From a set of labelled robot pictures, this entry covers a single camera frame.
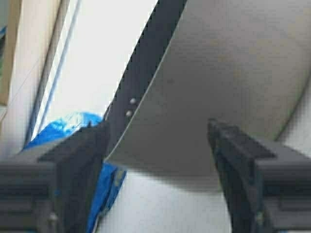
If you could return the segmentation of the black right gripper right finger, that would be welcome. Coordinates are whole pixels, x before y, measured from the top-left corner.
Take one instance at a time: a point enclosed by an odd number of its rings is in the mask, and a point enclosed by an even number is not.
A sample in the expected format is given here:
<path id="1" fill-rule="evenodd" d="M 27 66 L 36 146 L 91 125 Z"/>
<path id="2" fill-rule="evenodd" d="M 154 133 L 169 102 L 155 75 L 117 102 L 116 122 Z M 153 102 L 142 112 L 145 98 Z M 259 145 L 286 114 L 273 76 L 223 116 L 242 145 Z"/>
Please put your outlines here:
<path id="1" fill-rule="evenodd" d="M 232 232 L 310 232 L 310 157 L 215 119 L 207 131 Z"/>

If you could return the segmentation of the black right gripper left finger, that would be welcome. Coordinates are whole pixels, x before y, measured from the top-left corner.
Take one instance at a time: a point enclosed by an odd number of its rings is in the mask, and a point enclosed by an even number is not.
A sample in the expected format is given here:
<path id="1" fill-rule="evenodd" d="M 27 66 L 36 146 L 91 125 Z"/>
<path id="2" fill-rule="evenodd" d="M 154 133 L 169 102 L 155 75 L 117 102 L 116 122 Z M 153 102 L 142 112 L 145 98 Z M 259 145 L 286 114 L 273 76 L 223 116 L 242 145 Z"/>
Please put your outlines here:
<path id="1" fill-rule="evenodd" d="M 1 232 L 86 232 L 109 139 L 102 121 L 1 159 Z"/>

